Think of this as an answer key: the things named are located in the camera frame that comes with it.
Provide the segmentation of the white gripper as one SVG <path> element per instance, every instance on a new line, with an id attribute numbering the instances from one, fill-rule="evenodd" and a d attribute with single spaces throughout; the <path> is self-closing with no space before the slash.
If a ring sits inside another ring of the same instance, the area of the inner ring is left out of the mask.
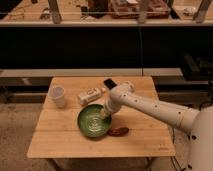
<path id="1" fill-rule="evenodd" d="M 107 99 L 103 105 L 103 108 L 100 110 L 100 117 L 105 119 L 106 117 L 115 113 L 115 105 L 112 100 Z"/>

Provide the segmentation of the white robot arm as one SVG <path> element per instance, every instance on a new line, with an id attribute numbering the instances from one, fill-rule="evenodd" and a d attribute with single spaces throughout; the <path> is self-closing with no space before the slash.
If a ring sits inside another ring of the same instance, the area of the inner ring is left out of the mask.
<path id="1" fill-rule="evenodd" d="M 136 109 L 190 136 L 185 171 L 213 171 L 213 106 L 197 110 L 139 96 L 131 82 L 123 82 L 110 89 L 100 116 L 113 115 L 122 106 Z"/>

